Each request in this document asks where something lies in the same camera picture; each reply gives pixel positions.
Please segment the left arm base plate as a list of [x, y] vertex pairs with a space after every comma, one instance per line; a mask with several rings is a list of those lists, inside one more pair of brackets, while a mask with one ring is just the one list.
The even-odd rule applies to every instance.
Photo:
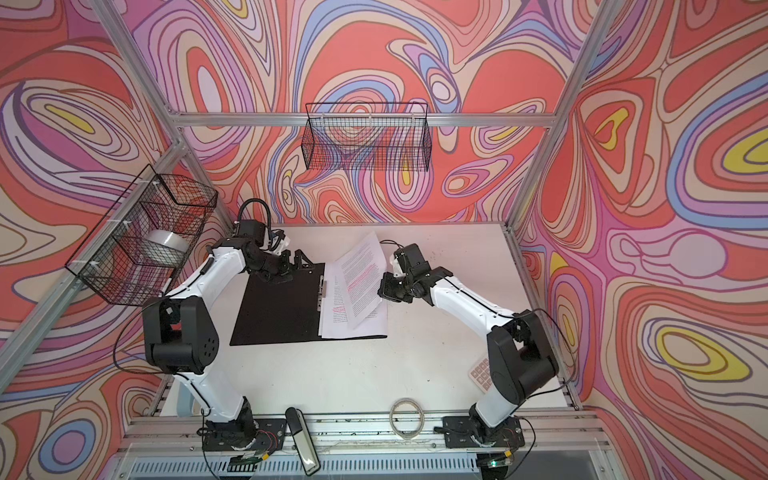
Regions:
[[283, 418], [256, 419], [252, 425], [239, 429], [236, 421], [215, 423], [205, 421], [197, 430], [205, 452], [274, 453], [283, 448], [287, 422]]

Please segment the printed paper sheet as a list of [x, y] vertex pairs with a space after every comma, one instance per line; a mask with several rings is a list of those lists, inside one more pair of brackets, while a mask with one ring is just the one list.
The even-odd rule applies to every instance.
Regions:
[[348, 325], [356, 329], [382, 302], [378, 289], [386, 259], [376, 234], [369, 231], [335, 265]]
[[352, 327], [346, 315], [340, 282], [334, 265], [325, 264], [324, 296], [321, 302], [318, 335], [322, 340], [379, 339], [388, 335], [387, 305], [381, 301], [364, 321]]

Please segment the white black lever arch folder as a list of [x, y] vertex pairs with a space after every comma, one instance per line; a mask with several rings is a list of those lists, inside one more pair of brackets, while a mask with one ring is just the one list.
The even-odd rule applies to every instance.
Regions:
[[256, 346], [339, 341], [321, 334], [321, 307], [330, 296], [325, 286], [325, 265], [315, 264], [292, 273], [285, 283], [267, 283], [249, 277], [237, 315], [231, 346]]

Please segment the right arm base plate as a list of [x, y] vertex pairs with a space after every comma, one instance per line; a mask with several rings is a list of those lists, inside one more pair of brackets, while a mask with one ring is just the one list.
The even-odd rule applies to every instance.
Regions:
[[505, 448], [515, 452], [526, 445], [520, 421], [513, 416], [495, 427], [486, 426], [479, 418], [445, 416], [433, 432], [443, 436], [449, 449]]

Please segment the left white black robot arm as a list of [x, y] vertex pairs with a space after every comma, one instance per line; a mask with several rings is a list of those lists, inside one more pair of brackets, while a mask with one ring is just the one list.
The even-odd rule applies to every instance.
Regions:
[[246, 398], [225, 373], [216, 373], [212, 367], [220, 342], [210, 309], [241, 274], [279, 284], [313, 266], [300, 250], [280, 247], [274, 252], [246, 237], [219, 241], [190, 278], [168, 295], [145, 303], [142, 322], [147, 362], [178, 379], [208, 420], [236, 420], [245, 409]]

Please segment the printed paper sheet top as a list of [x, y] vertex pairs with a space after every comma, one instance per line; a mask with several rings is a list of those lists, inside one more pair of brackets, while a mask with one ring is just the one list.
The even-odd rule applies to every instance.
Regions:
[[352, 327], [346, 315], [340, 282], [334, 265], [325, 264], [324, 296], [321, 302], [318, 335], [322, 340], [379, 339], [388, 335], [387, 305], [381, 301], [364, 321]]

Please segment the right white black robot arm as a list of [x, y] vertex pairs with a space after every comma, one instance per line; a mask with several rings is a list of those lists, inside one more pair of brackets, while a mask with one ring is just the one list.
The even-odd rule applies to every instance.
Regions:
[[444, 267], [429, 264], [418, 245], [399, 245], [378, 295], [395, 303], [422, 300], [462, 321], [486, 341], [492, 386], [469, 410], [478, 427], [493, 429], [559, 374], [539, 316], [503, 308], [472, 291]]

